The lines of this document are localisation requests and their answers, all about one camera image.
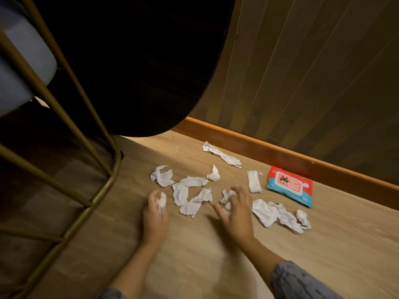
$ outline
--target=sleeve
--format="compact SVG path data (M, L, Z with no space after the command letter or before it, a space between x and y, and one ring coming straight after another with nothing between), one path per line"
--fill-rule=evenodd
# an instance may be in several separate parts
M116 288L110 287L98 293L93 299L126 299L126 297Z
M271 286L276 299L343 299L292 261L277 264Z

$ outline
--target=gold metal frame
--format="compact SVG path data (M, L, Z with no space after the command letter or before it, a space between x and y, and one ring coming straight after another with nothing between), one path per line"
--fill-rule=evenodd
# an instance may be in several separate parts
M107 191L111 188L114 183L119 168L121 166L121 151L117 147L116 143L113 141L112 137L107 132L107 129L102 124L97 112L94 110L89 98L87 97L85 91L77 80L76 75L73 73L70 65L68 64L66 58L62 54L60 47L57 45L53 35L45 24L42 16L40 15L37 7L32 0L21 0L24 8L30 15L31 20L40 32L41 36L51 49L59 65L67 71L72 82L76 86L77 91L81 95L83 101L87 105L93 119L100 128L102 135L107 141L108 145L113 150L113 167L110 168L107 163L101 158L98 152L95 150L93 145L87 140L83 133L79 130L77 125L68 116L65 110L57 102L51 92L47 89L46 85L33 71L24 57L19 53L17 48L8 39L4 31L0 28L0 52L8 59L8 61L13 65L14 69L22 75L25 81L35 90L41 98L43 98L46 103L52 108L55 113L60 117L60 119L68 126L72 133L78 138L82 145L87 149L93 159L100 165L104 173L107 176L107 180L104 185L90 198L86 199L78 192L68 187L63 186L61 183L56 181L54 178L49 176L47 173L37 168L33 164L29 163L27 160L18 156L13 151L9 150L7 147L0 144L0 157L5 158L14 165L27 170L34 176L41 179L43 182L57 189L61 193L70 197L74 201L79 202L83 205L82 212L80 215L67 227L67 229L60 235L49 235L47 233L30 231L25 229L13 228L3 224L0 224L0 233L7 234L17 237L23 237L28 239L42 240L52 242L53 245L40 263L33 269L33 271L27 276L23 283L12 283L12 284L0 284L0 294L11 294L11 298L22 299L25 298L29 292L34 288L37 282L41 279L47 269L51 266L54 260L59 256L61 251L65 248L68 242L72 239L75 233L87 220L93 210L99 205L101 200L106 195Z

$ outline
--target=baseboard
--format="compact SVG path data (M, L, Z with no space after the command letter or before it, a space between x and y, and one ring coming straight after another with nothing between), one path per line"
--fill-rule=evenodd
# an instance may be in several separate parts
M172 130L399 210L399 186L391 183L190 117Z

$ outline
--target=person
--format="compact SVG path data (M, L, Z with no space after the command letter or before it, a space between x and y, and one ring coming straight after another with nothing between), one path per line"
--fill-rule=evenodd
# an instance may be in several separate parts
M254 265L276 299L338 299L342 298L322 282L286 261L263 246L254 236L252 200L241 187L232 187L237 196L231 196L231 214L220 204L211 202L228 235ZM167 237L169 210L161 215L156 206L160 191L148 194L148 205L143 211L144 234L137 250L112 280L109 288L96 299L140 298L148 267Z

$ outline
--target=red and blue package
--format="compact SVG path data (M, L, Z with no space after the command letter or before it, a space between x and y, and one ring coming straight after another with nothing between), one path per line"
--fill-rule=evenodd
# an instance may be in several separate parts
M267 188L308 206L313 205L313 181L272 166Z

